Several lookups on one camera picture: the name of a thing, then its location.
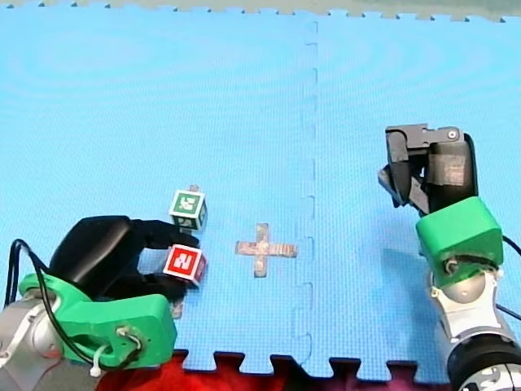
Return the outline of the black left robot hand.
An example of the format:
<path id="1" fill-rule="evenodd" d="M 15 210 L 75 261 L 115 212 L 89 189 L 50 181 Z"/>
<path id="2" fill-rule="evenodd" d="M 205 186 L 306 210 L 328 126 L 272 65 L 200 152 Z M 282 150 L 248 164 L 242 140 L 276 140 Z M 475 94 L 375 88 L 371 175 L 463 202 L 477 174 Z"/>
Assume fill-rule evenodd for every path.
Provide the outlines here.
<path id="1" fill-rule="evenodd" d="M 167 250 L 175 244 L 198 248 L 199 240 L 161 220 L 85 217 L 62 239 L 48 273 L 94 301 L 151 294 L 178 301 L 186 295 L 184 283 L 162 272 L 143 274 L 138 270 L 143 250 Z"/>

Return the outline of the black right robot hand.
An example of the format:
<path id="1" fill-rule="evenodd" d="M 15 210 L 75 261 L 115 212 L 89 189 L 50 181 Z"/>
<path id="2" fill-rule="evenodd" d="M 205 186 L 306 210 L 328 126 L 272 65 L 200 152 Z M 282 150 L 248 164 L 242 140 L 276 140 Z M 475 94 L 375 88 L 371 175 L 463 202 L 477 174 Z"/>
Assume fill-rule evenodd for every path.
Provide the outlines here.
<path id="1" fill-rule="evenodd" d="M 378 180 L 396 208 L 410 205 L 423 217 L 479 194 L 473 140 L 458 127 L 394 125 L 385 138 Z"/>

